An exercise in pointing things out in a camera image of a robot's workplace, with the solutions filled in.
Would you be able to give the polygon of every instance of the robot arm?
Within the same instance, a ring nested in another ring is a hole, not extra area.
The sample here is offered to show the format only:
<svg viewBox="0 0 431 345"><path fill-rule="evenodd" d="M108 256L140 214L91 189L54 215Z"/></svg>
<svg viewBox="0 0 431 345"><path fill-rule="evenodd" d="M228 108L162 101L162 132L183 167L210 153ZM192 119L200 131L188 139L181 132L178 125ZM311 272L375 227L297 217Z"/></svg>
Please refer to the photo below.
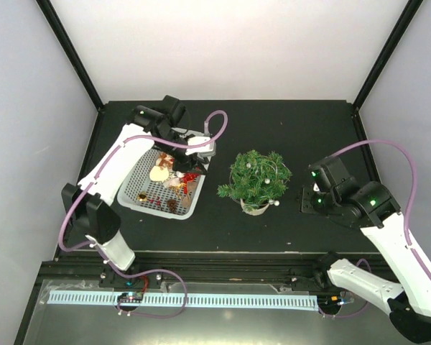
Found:
<svg viewBox="0 0 431 345"><path fill-rule="evenodd" d="M394 197L377 182L361 187L337 157L311 165L310 173L315 188L304 188L301 211L362 231L399 283L381 279L334 253L319 261L324 279L381 309L410 341L431 341L431 261L411 234L412 245L407 245L404 216Z"/></svg>
<svg viewBox="0 0 431 345"><path fill-rule="evenodd" d="M156 109L136 107L129 123L123 126L120 135L96 167L78 182L78 186L67 184L62 190L67 212L80 194L87 191L74 210L72 225L96 244L120 270L131 266L134 252L124 241L120 232L121 220L110 206L137 161L156 147L174 157L174 170L206 174L204 164L208 162L208 157L215 154L214 142L189 150L179 147L209 140L208 132L205 133L207 136L185 137L174 128L184 113L183 104L170 96L166 96Z"/></svg>

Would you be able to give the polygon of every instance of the plant pot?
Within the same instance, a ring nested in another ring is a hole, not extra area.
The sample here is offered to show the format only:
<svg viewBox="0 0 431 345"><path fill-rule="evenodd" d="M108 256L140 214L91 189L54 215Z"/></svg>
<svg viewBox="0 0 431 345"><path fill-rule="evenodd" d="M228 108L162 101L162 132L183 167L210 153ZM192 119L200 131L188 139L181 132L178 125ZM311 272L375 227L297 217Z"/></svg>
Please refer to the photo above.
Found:
<svg viewBox="0 0 431 345"><path fill-rule="evenodd" d="M247 211L246 206L243 202L243 199L241 199L241 208L243 209L243 212L250 214L251 216L260 216L261 214L263 214L263 212L265 212L267 210L268 206L270 206L269 203L266 204L265 206L261 207L261 208L256 208L254 210Z"/></svg>

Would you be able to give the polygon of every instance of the black table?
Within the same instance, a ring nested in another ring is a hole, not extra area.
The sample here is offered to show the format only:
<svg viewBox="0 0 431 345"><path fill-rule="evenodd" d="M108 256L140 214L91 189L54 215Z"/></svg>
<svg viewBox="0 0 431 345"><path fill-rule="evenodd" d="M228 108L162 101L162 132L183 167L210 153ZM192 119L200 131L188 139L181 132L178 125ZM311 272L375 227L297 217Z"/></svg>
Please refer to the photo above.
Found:
<svg viewBox="0 0 431 345"><path fill-rule="evenodd" d="M154 101L111 101L99 114L81 175L87 174L104 156L119 135L126 117L138 104ZM191 129L202 131L206 116L223 109L228 127L217 141L217 155L201 190L193 215L184 221L169 220L112 205L121 217L121 233L137 251L158 252L263 252L318 253L376 252L361 232L333 224L325 218L298 211L297 194L310 184L305 168L334 151L358 141L345 101L185 101L191 113ZM187 126L187 119L181 127ZM210 124L216 133L222 123ZM256 149L275 151L292 171L289 190L280 206L270 206L262 216L249 216L227 198L216 195L217 186L228 182L229 166L240 152ZM360 149L342 157L348 171L365 183L369 175ZM84 240L74 229L69 244Z"/></svg>

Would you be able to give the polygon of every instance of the miniature christmas tree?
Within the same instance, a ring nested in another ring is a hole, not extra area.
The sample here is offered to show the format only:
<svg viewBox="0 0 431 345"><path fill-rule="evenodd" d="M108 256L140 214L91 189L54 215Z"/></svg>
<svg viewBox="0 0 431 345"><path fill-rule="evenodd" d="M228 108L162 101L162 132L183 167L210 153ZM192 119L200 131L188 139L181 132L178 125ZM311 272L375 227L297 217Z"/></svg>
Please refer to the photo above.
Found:
<svg viewBox="0 0 431 345"><path fill-rule="evenodd" d="M281 155L272 152L263 156L256 150L238 154L230 169L231 183L220 185L218 195L243 200L247 211L275 202L286 191L292 175Z"/></svg>

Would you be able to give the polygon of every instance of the white plastic basket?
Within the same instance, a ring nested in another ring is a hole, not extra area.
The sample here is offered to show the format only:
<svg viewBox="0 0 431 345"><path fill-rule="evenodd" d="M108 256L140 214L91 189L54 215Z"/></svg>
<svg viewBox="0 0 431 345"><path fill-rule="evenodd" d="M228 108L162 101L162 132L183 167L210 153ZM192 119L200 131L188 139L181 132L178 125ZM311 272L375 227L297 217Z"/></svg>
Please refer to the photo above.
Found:
<svg viewBox="0 0 431 345"><path fill-rule="evenodd" d="M189 131L189 134L202 135L199 132ZM195 182L197 183L196 189L190 193L192 203L190 207L183 207L182 199L178 199L173 189L165 188L162 183L152 182L149 178L150 170L155 166L159 154L161 152L155 149L148 151L137 164L132 168L128 174L117 195L117 200L120 205L130 208L134 211L153 214L154 216L169 218L169 219L188 219L195 210L198 196L200 195L201 188L205 179L204 175L199 176ZM159 197L161 201L161 208L156 202L139 201L138 195L141 192L147 194L147 199L156 200ZM180 191L182 198L185 196L183 189ZM175 213L171 212L167 206L167 201L174 199L177 201L177 210Z"/></svg>

